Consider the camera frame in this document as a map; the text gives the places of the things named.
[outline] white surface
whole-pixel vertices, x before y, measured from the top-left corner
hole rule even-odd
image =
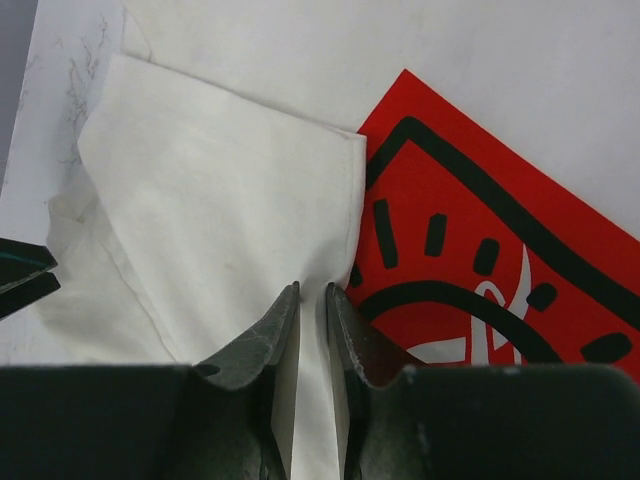
[[[124,3],[151,61],[347,130],[407,68],[640,238],[640,2]]]
[[[347,283],[355,257],[364,137],[116,55],[78,144],[115,236],[90,225],[100,211],[86,222],[88,235],[59,256],[62,290],[38,305],[45,322],[92,360],[119,362],[125,350],[144,360],[144,349],[148,360],[196,363],[299,281],[292,478],[310,465],[335,477],[327,334],[316,309],[327,284]],[[130,266],[106,278],[96,268],[109,257]],[[140,304],[124,295],[116,303],[117,284]],[[77,310],[65,311],[74,301]]]
[[[7,166],[37,7],[38,0],[0,0],[0,181]]]
[[[44,244],[46,202],[78,161],[77,136],[95,105],[109,52],[118,50],[118,0],[42,0],[0,198],[0,236]],[[71,358],[29,310],[0,322],[0,363]]]
[[[150,62],[153,57],[149,43],[144,38],[140,26],[128,12],[125,13],[121,52],[146,62]]]

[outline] black dash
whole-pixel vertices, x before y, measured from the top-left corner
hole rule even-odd
[[[447,233],[447,216],[436,213],[429,219],[427,229],[427,243],[424,247],[424,254],[429,257],[439,257],[444,247],[444,237]]]
[[[527,303],[539,312],[544,312],[555,301],[557,296],[556,287],[545,282],[531,290],[531,293],[527,296]]]
[[[399,154],[408,143],[426,154],[423,156],[425,162],[437,163],[457,179],[551,270],[640,331],[639,295],[574,252],[473,159],[417,118],[407,116],[401,119],[367,162],[365,188],[368,192],[389,165],[402,161],[398,160],[401,158]]]
[[[633,345],[624,333],[610,333],[596,338],[580,349],[587,362],[614,363],[627,355]]]
[[[362,272],[360,272],[360,269],[357,265],[354,265],[351,269],[351,278],[349,279],[349,284],[352,287],[359,287],[360,285],[362,285],[362,282]]]
[[[498,261],[500,244],[493,238],[485,238],[480,242],[476,258],[473,260],[473,271],[478,275],[488,277],[493,273],[493,268]]]
[[[376,224],[376,236],[382,255],[382,263],[387,270],[398,266],[398,249],[393,238],[391,217],[389,216],[389,203],[386,200],[378,200],[373,204],[373,218]]]

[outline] red paper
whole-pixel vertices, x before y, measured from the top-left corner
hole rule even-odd
[[[640,380],[635,239],[407,71],[360,133],[347,293],[365,319],[433,363],[593,361]]]

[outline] black line drawing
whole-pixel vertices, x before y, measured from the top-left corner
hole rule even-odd
[[[473,271],[485,277],[491,276],[500,254],[500,243],[495,238],[485,238],[480,242],[476,257],[473,259]]]
[[[446,234],[447,216],[442,213],[436,213],[429,219],[424,254],[428,257],[439,257],[442,255]]]
[[[527,297],[527,303],[538,310],[544,312],[556,300],[558,291],[550,283],[544,282],[537,285]]]
[[[610,333],[596,338],[580,349],[587,362],[614,363],[627,355],[633,345],[624,333]]]
[[[425,152],[429,158],[435,160],[440,166],[453,175],[462,185],[473,193],[478,200],[500,218],[516,237],[548,267],[612,314],[640,332],[640,297],[638,297],[638,295],[598,270],[564,244],[479,165],[438,136],[420,120],[410,116],[400,120],[371,157],[367,164],[367,191],[375,185],[378,178],[380,178],[407,142],[415,144]],[[386,200],[379,202],[384,203],[380,203],[378,209],[374,211],[376,231],[378,231],[379,225],[378,217],[380,217],[380,220],[387,221],[386,224],[381,222],[381,225],[390,226],[388,203]],[[381,231],[384,232],[383,240],[386,241],[386,243],[384,241],[380,243],[383,258],[385,258],[383,247],[387,250],[385,267],[390,268],[388,265],[395,267],[397,266],[397,250],[395,250],[393,233],[386,232],[382,227]],[[427,238],[425,255],[428,255],[429,251],[436,252],[435,247],[430,250],[429,235]],[[499,244],[496,242],[496,244],[491,244],[489,247],[485,246],[484,248],[488,250],[490,255],[483,254],[483,259],[480,260],[480,252],[483,250],[483,246],[481,245],[474,261],[474,270],[479,270],[478,273],[482,272],[481,274],[486,275],[490,274],[493,270],[495,260],[497,260]],[[546,341],[531,327],[526,325],[525,322],[518,319],[517,316],[510,314],[510,312],[507,312],[507,314],[511,316],[505,316],[499,313],[505,311],[499,305],[473,292],[453,285],[445,288],[442,286],[442,282],[414,282],[396,285],[377,292],[362,303],[360,309],[363,316],[367,320],[373,321],[378,315],[383,313],[386,308],[390,308],[389,305],[399,306],[412,301],[443,302],[443,299],[438,296],[439,294],[434,293],[434,291],[427,290],[417,292],[417,285],[420,285],[421,288],[428,287],[430,289],[437,287],[435,292],[441,292],[444,288],[445,293],[451,293],[451,291],[457,289],[455,291],[458,292],[459,298],[448,297],[445,294],[446,302],[444,303],[467,311],[467,313],[469,313],[471,309],[469,304],[481,305],[480,311],[472,314],[504,335],[529,362],[534,362],[536,359],[540,360],[541,358],[544,358],[544,361],[561,361],[560,357]],[[390,298],[391,292],[399,295],[399,298],[404,299],[404,303],[399,303]],[[553,303],[556,296],[557,290],[555,287],[548,283],[541,284],[531,292],[527,298],[527,302],[533,308],[543,311]],[[497,309],[492,310],[492,314],[495,316],[489,317],[486,315],[489,307],[485,308],[483,306],[485,302],[490,303]],[[507,325],[508,323],[513,323],[517,325],[517,327],[510,327]],[[605,337],[604,340],[601,338],[591,342],[583,347],[583,355],[587,360],[594,359],[594,361],[598,361],[597,359],[605,359],[606,361],[619,360],[621,355],[626,355],[632,348],[631,341],[628,337],[625,336],[624,339],[626,340],[624,340],[620,335]]]
[[[363,278],[358,265],[354,264],[353,268],[351,268],[351,277],[349,278],[349,285],[352,287],[359,287],[362,285]]]
[[[376,224],[376,236],[378,237],[384,268],[387,270],[395,268],[398,266],[398,249],[393,238],[389,203],[386,200],[378,200],[373,204],[373,218]]]
[[[504,335],[529,363],[562,362],[547,341],[513,313],[450,283],[425,280],[394,285],[371,295],[358,310],[365,320],[371,322],[393,308],[418,302],[449,305],[480,318]]]

